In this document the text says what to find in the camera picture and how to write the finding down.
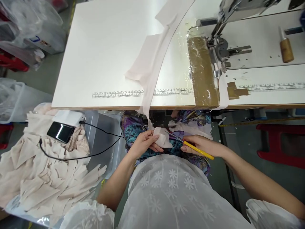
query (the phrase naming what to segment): beige fabric pile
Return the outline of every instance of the beige fabric pile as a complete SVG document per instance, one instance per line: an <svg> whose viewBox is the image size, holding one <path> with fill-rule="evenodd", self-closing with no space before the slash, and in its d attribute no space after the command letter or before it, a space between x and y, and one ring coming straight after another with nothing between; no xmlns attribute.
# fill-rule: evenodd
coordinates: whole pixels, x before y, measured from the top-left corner
<svg viewBox="0 0 305 229"><path fill-rule="evenodd" d="M90 158L59 161L47 157L39 146L56 158L71 159L88 155L89 145L83 126L77 127L68 144L49 136L47 131L57 110L51 104L37 106L27 114L28 127L12 149L1 155L0 207L20 194L20 205L27 214L41 218L50 216L52 227L78 201L89 195L106 170L106 166L88 173Z"/></svg>

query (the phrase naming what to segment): smartphone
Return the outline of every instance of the smartphone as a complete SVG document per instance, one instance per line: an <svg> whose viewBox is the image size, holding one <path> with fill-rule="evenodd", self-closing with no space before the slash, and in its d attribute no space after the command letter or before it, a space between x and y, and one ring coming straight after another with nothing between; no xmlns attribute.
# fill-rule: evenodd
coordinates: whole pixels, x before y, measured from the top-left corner
<svg viewBox="0 0 305 229"><path fill-rule="evenodd" d="M59 122L53 122L47 135L63 143L68 143L75 130L75 127L68 126Z"/></svg>

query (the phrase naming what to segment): yellow scissors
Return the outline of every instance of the yellow scissors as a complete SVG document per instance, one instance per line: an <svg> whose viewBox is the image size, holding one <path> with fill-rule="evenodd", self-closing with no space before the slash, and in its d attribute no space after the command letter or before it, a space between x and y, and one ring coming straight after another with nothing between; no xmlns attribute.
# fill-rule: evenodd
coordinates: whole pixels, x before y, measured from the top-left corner
<svg viewBox="0 0 305 229"><path fill-rule="evenodd" d="M177 137L176 135L172 134L172 133L169 133L168 134L174 138L176 138L178 141L181 141L183 144L187 145L188 147L190 147L191 149L195 150L196 152L202 154L203 156L211 159L211 160L214 160L214 157L212 155L209 155L208 153L198 149L197 147L191 145L190 143L188 143L187 141L183 141L181 138Z"/></svg>

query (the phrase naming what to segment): ruler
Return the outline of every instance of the ruler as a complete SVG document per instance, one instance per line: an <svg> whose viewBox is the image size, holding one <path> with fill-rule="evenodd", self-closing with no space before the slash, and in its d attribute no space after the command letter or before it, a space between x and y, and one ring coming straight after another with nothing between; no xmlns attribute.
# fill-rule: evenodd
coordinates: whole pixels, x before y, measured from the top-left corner
<svg viewBox="0 0 305 229"><path fill-rule="evenodd" d="M154 96L194 95L194 89L192 87L156 89L153 95ZM92 93L93 99L143 97L143 96L144 96L144 90L106 91L106 92Z"/></svg>
<svg viewBox="0 0 305 229"><path fill-rule="evenodd" d="M247 88L250 92L276 92L289 90L304 90L305 82L243 84L236 86L239 89Z"/></svg>
<svg viewBox="0 0 305 229"><path fill-rule="evenodd" d="M282 121L292 121L292 120L302 120L305 117L296 117L296 118L286 118L286 119L271 119L271 120L262 120L262 121L251 121L251 122L240 122L240 123L233 123L227 125L220 125L219 127L228 127L228 126L245 126L245 125L255 125L261 123L272 123L272 122L282 122Z"/></svg>

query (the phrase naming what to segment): white power bank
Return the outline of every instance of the white power bank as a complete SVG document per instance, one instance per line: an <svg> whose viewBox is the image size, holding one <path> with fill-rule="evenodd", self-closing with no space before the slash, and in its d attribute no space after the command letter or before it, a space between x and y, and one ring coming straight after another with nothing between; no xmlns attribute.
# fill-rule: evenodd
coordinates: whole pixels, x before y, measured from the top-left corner
<svg viewBox="0 0 305 229"><path fill-rule="evenodd" d="M78 111L59 110L52 121L63 123L69 126L78 127L80 121L85 119L85 115Z"/></svg>

